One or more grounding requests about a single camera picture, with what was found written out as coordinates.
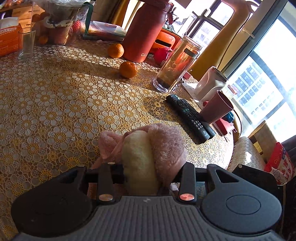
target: gray ribbed surface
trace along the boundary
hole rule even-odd
[[[206,223],[194,206],[181,205],[171,196],[124,196],[115,205],[100,207],[92,220],[80,230],[56,238],[38,238],[27,234],[16,241],[101,241],[101,240],[282,240],[275,233],[260,237],[234,237]]]

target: bottle label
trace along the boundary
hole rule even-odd
[[[184,53],[188,54],[191,58],[196,58],[197,54],[190,51],[188,48],[184,49]]]

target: floral lace tablecloth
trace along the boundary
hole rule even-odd
[[[123,79],[123,60],[108,58],[107,47],[80,40],[72,47],[36,47],[28,62],[16,53],[0,58],[0,240],[17,232],[13,200],[79,163],[90,167],[103,130],[124,134],[156,122],[177,125],[189,162],[227,168],[232,135],[195,145],[164,105],[167,95],[153,91],[151,79],[159,70],[153,61],[137,64],[138,75]],[[181,86],[174,93],[190,100]]]

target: metal screw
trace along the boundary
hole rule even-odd
[[[194,196],[190,193],[184,193],[180,195],[180,199],[183,201],[191,201],[194,199]]]
[[[109,202],[113,200],[113,196],[111,194],[101,194],[99,196],[99,200],[103,202]]]

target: pink cup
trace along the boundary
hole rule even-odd
[[[200,115],[205,122],[212,124],[233,110],[231,101],[219,90],[201,110]]]

